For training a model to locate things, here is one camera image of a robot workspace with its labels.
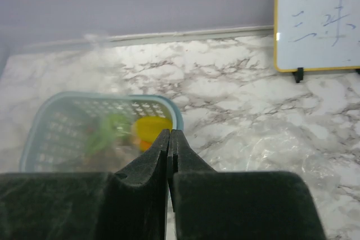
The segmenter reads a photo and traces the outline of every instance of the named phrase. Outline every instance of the wall trim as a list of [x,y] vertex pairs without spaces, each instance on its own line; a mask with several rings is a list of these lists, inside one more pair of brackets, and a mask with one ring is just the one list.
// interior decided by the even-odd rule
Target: wall trim
[[227,28],[227,29],[212,29],[212,30],[198,30],[188,32],[169,32],[169,33],[152,33],[152,34],[135,34],[104,37],[88,34],[83,39],[60,40],[56,42],[45,42],[25,46],[21,52],[42,51],[42,50],[56,50],[62,48],[72,49],[83,46],[89,46],[98,41],[106,43],[107,46],[131,46],[139,44],[151,43],[166,43],[166,42],[184,42],[190,40],[203,39],[219,39],[219,38],[234,38],[244,36],[256,35],[271,35],[273,34],[273,25],[266,26],[248,26],[243,28]]

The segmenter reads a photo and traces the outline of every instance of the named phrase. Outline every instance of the whiteboard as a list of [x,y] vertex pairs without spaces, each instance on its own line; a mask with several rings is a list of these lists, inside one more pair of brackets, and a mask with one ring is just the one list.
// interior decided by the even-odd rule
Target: whiteboard
[[360,0],[275,0],[278,71],[360,68]]

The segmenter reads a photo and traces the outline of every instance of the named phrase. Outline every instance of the yellow whiteboard frame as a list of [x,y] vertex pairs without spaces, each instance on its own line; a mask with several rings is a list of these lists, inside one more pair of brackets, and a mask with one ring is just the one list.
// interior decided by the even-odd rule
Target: yellow whiteboard frame
[[[297,69],[292,70],[282,70],[277,66],[277,41],[276,41],[276,33],[277,33],[277,0],[274,0],[274,66],[275,69],[281,73],[290,73],[293,71],[297,71]],[[316,70],[352,70],[352,69],[360,69],[360,66],[352,66],[352,67],[313,67],[310,69],[304,69],[304,71],[316,71]]]

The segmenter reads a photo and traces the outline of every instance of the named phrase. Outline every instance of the gray wall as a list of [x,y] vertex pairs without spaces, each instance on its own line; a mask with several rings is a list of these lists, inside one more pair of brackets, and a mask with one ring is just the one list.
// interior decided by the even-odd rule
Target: gray wall
[[273,0],[0,0],[0,4],[0,25],[26,26],[31,34],[36,29],[41,40],[91,30],[126,35],[273,23]]

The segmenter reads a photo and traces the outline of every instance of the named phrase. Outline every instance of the orange object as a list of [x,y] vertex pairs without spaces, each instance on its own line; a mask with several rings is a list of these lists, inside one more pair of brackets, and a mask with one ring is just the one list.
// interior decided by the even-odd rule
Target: orange object
[[150,148],[151,145],[152,145],[152,143],[140,141],[140,150],[142,152],[145,152],[146,150],[148,150]]

